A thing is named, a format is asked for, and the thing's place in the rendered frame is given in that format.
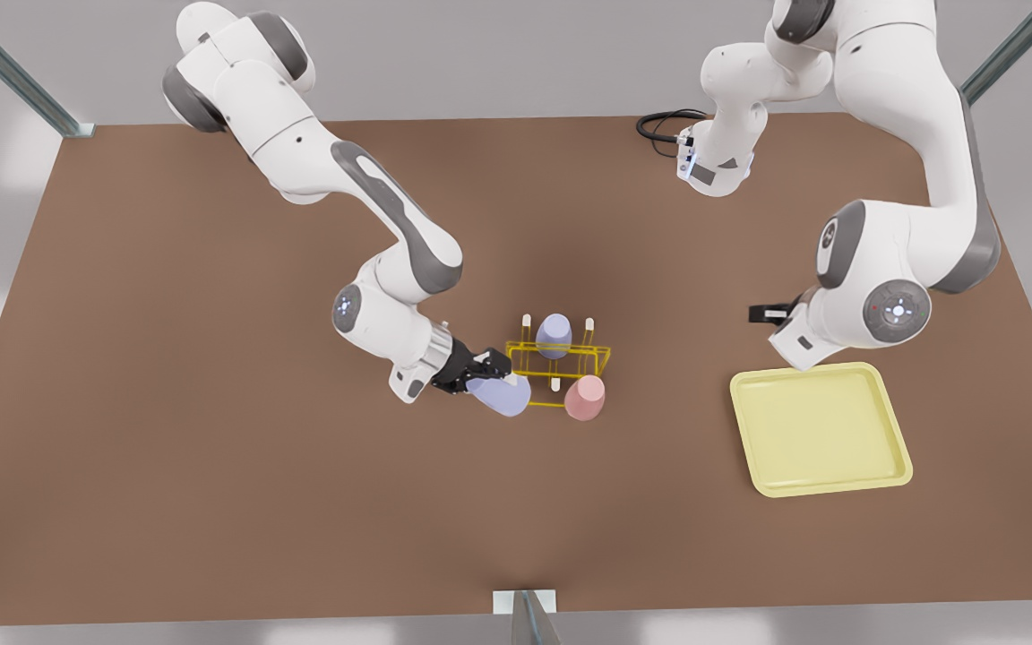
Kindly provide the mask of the lavender cup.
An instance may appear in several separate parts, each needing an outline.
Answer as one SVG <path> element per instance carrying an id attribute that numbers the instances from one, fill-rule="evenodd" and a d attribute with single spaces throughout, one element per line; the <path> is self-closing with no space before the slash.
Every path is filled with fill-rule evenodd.
<path id="1" fill-rule="evenodd" d="M 571 342 L 571 322 L 565 314 L 550 314 L 542 320 L 536 334 L 537 351 L 542 357 L 557 360 L 568 356 Z"/>
<path id="2" fill-rule="evenodd" d="M 531 400 L 531 384 L 527 377 L 516 373 L 503 379 L 469 380 L 467 391 L 480 404 L 506 417 L 518 416 Z"/>

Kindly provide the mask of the pink cup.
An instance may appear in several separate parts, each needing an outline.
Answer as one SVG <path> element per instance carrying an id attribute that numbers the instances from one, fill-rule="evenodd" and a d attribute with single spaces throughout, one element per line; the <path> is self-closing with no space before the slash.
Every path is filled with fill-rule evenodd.
<path id="1" fill-rule="evenodd" d="M 605 406 L 605 399 L 606 387 L 601 377 L 586 374 L 574 381 L 565 393 L 565 412 L 572 419 L 593 420 Z"/>

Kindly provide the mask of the pale yellow square tray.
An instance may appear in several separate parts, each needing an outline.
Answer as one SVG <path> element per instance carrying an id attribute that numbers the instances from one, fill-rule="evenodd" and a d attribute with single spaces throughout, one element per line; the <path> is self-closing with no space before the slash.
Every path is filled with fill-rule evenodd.
<path id="1" fill-rule="evenodd" d="M 741 372 L 729 391 L 759 494 L 849 493 L 912 480 L 883 377 L 871 364 Z"/>

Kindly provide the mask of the silver frame post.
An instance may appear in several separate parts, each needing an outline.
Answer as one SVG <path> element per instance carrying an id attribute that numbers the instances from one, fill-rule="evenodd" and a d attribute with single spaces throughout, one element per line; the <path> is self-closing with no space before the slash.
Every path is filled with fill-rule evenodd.
<path id="1" fill-rule="evenodd" d="M 1001 44 L 959 86 L 959 93 L 967 105 L 974 106 L 1029 49 L 1032 49 L 1032 11 L 1019 22 Z"/>
<path id="2" fill-rule="evenodd" d="M 495 590 L 493 614 L 509 614 L 511 645 L 561 645 L 550 616 L 557 611 L 556 590 Z"/>
<path id="3" fill-rule="evenodd" d="M 0 80 L 63 138 L 90 138 L 95 125 L 79 122 L 0 46 Z"/>

